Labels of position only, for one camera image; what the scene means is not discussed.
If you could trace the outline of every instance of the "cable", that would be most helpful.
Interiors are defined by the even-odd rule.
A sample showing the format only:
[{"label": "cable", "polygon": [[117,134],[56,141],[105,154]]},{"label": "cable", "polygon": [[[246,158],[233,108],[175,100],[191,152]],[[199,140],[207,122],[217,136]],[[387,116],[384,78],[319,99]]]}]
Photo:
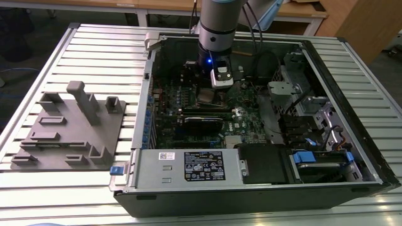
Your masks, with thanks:
[{"label": "cable", "polygon": [[196,5],[197,5],[197,0],[195,0],[195,10],[193,10],[193,12],[195,12],[195,18],[199,17],[199,16],[196,15]]},{"label": "cable", "polygon": [[20,68],[5,69],[5,70],[0,71],[0,73],[6,72],[6,71],[13,71],[13,70],[16,70],[16,71],[37,71],[39,72],[39,70],[34,68],[20,67]]},{"label": "cable", "polygon": [[262,51],[262,52],[259,52],[259,53],[256,53],[256,54],[252,55],[254,59],[252,59],[252,62],[251,62],[251,68],[250,68],[250,72],[246,74],[246,77],[255,77],[255,76],[258,76],[258,65],[259,65],[259,61],[260,61],[260,59],[262,59],[262,57],[264,55],[271,55],[271,56],[275,57],[275,59],[278,61],[278,69],[276,69],[276,71],[280,71],[280,60],[279,60],[276,54],[272,51],[270,51],[270,50],[266,49],[264,51]]},{"label": "cable", "polygon": [[319,150],[319,152],[316,152],[316,153],[331,152],[331,151],[324,151],[324,149],[326,149],[326,146],[327,146],[328,137],[331,136],[331,132],[332,132],[332,130],[334,130],[336,127],[339,127],[339,125],[332,125],[332,127],[328,129],[328,132],[327,132],[326,138],[324,138],[324,142],[322,143],[320,150]]},{"label": "cable", "polygon": [[306,96],[308,95],[310,92],[311,92],[311,87],[306,90],[304,93],[302,93],[302,95],[299,96],[299,98],[296,99],[296,101],[291,103],[291,105],[288,106],[287,110],[284,111],[284,114],[287,114],[287,112],[290,111],[290,109],[292,109],[295,107],[295,105],[306,98]]},{"label": "cable", "polygon": [[243,10],[244,17],[246,17],[247,24],[248,24],[248,29],[250,29],[251,39],[252,39],[254,53],[256,53],[256,43],[255,43],[254,31],[252,31],[251,22],[250,22],[250,19],[248,19],[247,13],[246,13],[244,6],[242,7],[242,10]]},{"label": "cable", "polygon": [[342,147],[342,145],[346,144],[346,137],[342,135],[342,132],[339,132],[339,137],[342,137],[342,141],[340,143],[335,146],[334,150],[339,150],[339,148]]},{"label": "cable", "polygon": [[263,32],[262,32],[262,27],[259,26],[259,22],[258,22],[255,13],[254,13],[254,11],[252,11],[252,8],[251,8],[251,6],[250,6],[250,3],[247,2],[246,5],[247,5],[247,7],[248,7],[248,9],[250,9],[250,12],[251,12],[251,14],[252,14],[254,20],[255,20],[255,22],[256,22],[258,31],[259,31],[259,41],[260,41],[260,42],[259,42],[259,51],[262,51],[262,50],[263,50]]},{"label": "cable", "polygon": [[192,25],[192,17],[193,17],[195,8],[196,8],[196,0],[193,0],[192,12],[191,12],[191,17],[189,17],[188,34],[191,34],[191,25]]},{"label": "cable", "polygon": [[267,129],[271,131],[271,132],[274,132],[274,133],[278,133],[278,134],[280,134],[280,135],[284,135],[284,133],[280,133],[280,132],[276,132],[276,131],[274,131],[271,128],[268,128],[267,127]]}]

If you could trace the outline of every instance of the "black cable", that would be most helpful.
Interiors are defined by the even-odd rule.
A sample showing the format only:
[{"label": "black cable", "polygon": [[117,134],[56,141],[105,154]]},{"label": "black cable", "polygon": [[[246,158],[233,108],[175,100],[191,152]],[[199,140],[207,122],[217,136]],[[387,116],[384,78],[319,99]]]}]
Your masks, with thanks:
[{"label": "black cable", "polygon": [[247,13],[246,13],[244,6],[242,7],[242,10],[243,10],[243,13],[244,13],[244,16],[246,16],[246,20],[247,20],[247,23],[248,23],[248,29],[250,29],[251,39],[252,39],[254,53],[256,53],[256,43],[255,43],[254,31],[252,31],[251,22],[250,22]]},{"label": "black cable", "polygon": [[311,87],[306,90],[304,93],[302,93],[302,95],[299,96],[299,98],[296,99],[296,101],[291,103],[291,105],[288,106],[287,110],[284,111],[284,114],[287,114],[287,112],[290,111],[290,109],[292,109],[295,107],[295,105],[307,97],[307,95],[308,95],[310,92],[311,92]]},{"label": "black cable", "polygon": [[262,27],[259,26],[259,22],[258,22],[255,13],[254,13],[254,11],[252,11],[252,8],[251,8],[251,6],[250,6],[250,3],[247,2],[246,5],[247,5],[247,7],[248,7],[248,9],[250,9],[250,12],[251,12],[251,14],[252,14],[254,20],[255,20],[255,22],[256,22],[258,31],[259,31],[259,51],[262,51],[262,50],[263,50],[263,31],[262,31]]},{"label": "black cable", "polygon": [[326,138],[324,138],[324,142],[322,143],[322,147],[320,147],[320,151],[319,152],[330,152],[330,151],[324,151],[326,147],[327,147],[327,142],[328,142],[328,137],[331,136],[331,132],[332,130],[339,127],[339,125],[332,125],[332,127],[328,129]]},{"label": "black cable", "polygon": [[195,10],[193,10],[193,12],[195,12],[195,18],[199,17],[199,16],[196,15],[196,5],[197,5],[197,1],[195,0]]},{"label": "black cable", "polygon": [[196,0],[193,0],[192,12],[191,12],[191,17],[189,17],[188,34],[191,34],[191,25],[192,25],[192,17],[193,17],[195,8],[196,8]]}]

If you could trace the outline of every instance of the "aluminum extrusion table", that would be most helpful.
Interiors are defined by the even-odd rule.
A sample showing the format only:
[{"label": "aluminum extrusion table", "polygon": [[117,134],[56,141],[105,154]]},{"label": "aluminum extrusion table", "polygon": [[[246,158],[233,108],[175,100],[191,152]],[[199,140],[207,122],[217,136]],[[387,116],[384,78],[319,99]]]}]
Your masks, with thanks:
[{"label": "aluminum extrusion table", "polygon": [[[387,225],[402,222],[402,188],[375,197],[358,198],[328,210],[199,217],[132,218],[108,190],[109,174],[92,172],[12,172],[18,151],[41,107],[40,95],[61,92],[69,80],[85,83],[97,100],[119,96],[128,105],[119,134],[115,162],[129,159],[139,91],[144,71],[144,37],[149,31],[187,33],[184,29],[137,28],[76,24],[68,28],[22,103],[0,136],[0,225],[34,223],[63,225]],[[347,43],[335,38],[264,35],[308,39],[328,67],[360,121],[387,160],[402,177],[402,110]],[[116,183],[124,184],[124,178]]]}]

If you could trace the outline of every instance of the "warning label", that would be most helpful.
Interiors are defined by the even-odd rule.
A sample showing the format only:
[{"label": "warning label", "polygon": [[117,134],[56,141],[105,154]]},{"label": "warning label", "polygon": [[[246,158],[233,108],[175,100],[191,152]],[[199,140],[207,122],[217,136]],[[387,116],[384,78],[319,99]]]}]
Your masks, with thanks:
[{"label": "warning label", "polygon": [[221,152],[184,152],[184,179],[225,180]]}]

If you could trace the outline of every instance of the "metal bracket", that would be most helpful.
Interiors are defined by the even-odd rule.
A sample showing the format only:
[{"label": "metal bracket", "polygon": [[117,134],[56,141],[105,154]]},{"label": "metal bracket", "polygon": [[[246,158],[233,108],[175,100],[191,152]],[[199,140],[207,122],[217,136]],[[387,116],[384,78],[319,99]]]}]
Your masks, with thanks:
[{"label": "metal bracket", "polygon": [[145,50],[151,51],[156,49],[156,44],[159,43],[159,32],[148,32],[145,34],[144,44],[145,44]]}]

